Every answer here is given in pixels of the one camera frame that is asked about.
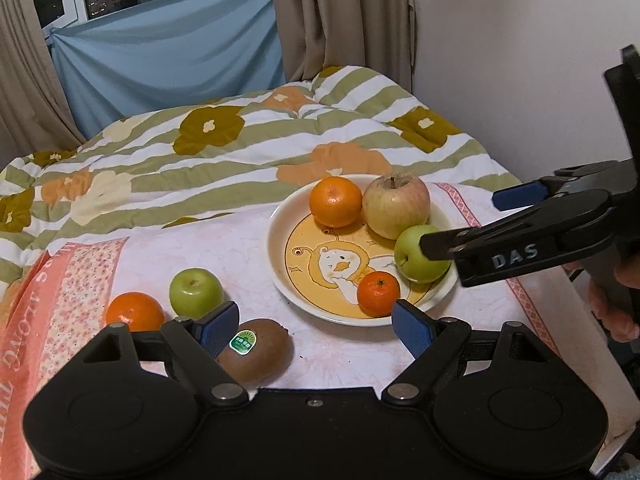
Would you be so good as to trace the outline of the person's right hand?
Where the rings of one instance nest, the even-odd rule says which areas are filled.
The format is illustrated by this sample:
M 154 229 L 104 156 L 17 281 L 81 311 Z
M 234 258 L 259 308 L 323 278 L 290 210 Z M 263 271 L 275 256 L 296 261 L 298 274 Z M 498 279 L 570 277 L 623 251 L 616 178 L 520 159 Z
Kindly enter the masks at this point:
M 620 263 L 614 269 L 616 280 L 623 286 L 631 289 L 640 287 L 639 257 L 635 256 Z M 618 342 L 631 342 L 639 338 L 639 325 L 634 322 L 631 315 L 613 304 L 606 296 L 605 291 L 594 284 L 586 274 L 578 276 L 574 285 L 582 300 L 590 307 L 594 317 Z

